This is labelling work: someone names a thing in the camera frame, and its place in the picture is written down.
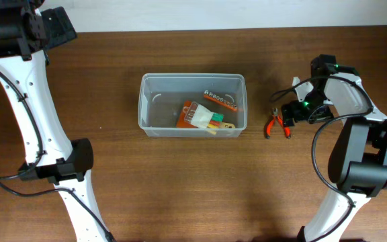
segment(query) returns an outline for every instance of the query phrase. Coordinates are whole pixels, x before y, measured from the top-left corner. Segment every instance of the red-handled pliers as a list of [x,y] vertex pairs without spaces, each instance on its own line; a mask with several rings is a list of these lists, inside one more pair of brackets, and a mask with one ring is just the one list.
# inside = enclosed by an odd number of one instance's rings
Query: red-handled pliers
[[279,112],[277,108],[273,108],[273,119],[265,125],[265,137],[271,138],[271,128],[273,128],[273,125],[275,121],[277,120],[280,124],[280,126],[283,128],[283,131],[285,132],[285,137],[290,138],[290,129],[288,127],[283,126],[283,120],[279,116]]

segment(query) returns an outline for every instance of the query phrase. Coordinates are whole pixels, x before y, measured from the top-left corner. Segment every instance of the brown wooden surface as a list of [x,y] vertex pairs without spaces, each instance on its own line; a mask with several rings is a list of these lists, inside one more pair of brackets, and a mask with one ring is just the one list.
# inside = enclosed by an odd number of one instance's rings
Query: brown wooden surface
[[[327,191],[310,161],[318,125],[297,125],[290,140],[278,126],[265,140],[263,125],[269,95],[289,87],[293,76],[309,77],[310,61],[321,53],[356,67],[387,114],[387,26],[79,34],[51,50],[47,75],[54,105],[70,139],[92,142],[93,187],[115,237],[296,236]],[[244,75],[247,129],[236,139],[148,138],[138,127],[145,73]],[[325,173],[340,129],[335,124],[321,136],[317,155]],[[12,174],[23,160],[22,138],[0,86],[0,175]],[[47,181],[9,184],[25,192],[52,187]],[[387,190],[361,209],[343,237],[387,241]],[[26,199],[0,189],[0,241],[75,241],[75,234],[59,195]]]

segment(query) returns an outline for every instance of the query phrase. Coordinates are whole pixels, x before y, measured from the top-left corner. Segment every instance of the clear plastic container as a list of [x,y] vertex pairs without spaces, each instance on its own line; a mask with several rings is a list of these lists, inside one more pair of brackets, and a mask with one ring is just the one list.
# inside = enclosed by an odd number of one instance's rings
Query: clear plastic container
[[[232,111],[204,97],[212,91],[237,105]],[[223,122],[235,128],[176,128],[186,100],[197,102],[211,112],[224,115]],[[237,74],[145,74],[138,102],[138,125],[154,137],[235,138],[247,127],[247,94],[245,80]]]

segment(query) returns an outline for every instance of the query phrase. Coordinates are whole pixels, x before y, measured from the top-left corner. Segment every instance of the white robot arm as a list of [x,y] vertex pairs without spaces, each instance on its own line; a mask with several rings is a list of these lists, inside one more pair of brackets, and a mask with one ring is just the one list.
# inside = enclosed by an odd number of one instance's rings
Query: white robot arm
[[[366,114],[358,119],[341,119],[345,126],[328,168],[333,182],[329,185],[339,193],[329,190],[316,216],[298,234],[299,241],[337,242],[356,212],[387,188],[387,116],[372,103],[354,68],[338,65],[329,55],[314,59],[311,68],[312,83],[301,83],[294,77],[292,91],[298,101],[282,106],[285,125],[293,125],[293,120],[333,122],[328,105],[334,105],[340,116]],[[378,153],[364,153],[366,144],[379,149]],[[312,158],[315,164],[314,149]]]
[[[49,9],[41,15],[32,2],[0,2],[0,82],[13,108],[26,153],[19,174],[0,178],[0,186],[26,197],[59,192],[78,241],[115,241],[103,223],[93,194],[91,143],[86,138],[67,138],[47,84],[44,49],[75,38],[75,31],[63,8]],[[1,183],[17,177],[24,181],[47,178],[55,189],[21,194]]]

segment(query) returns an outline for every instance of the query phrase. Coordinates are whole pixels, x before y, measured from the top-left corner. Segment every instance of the orange handle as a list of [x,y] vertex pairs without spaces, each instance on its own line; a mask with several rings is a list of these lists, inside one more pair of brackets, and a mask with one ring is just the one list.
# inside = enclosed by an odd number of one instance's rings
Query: orange handle
[[265,129],[265,137],[266,138],[271,138],[271,128],[273,128],[275,122],[275,118],[273,116],[273,119],[267,124],[267,128]]
[[283,120],[282,120],[282,118],[280,118],[280,116],[277,116],[276,118],[277,118],[277,121],[279,122],[280,126],[283,128],[283,131],[285,132],[285,137],[290,138],[290,128],[285,127],[283,125]]

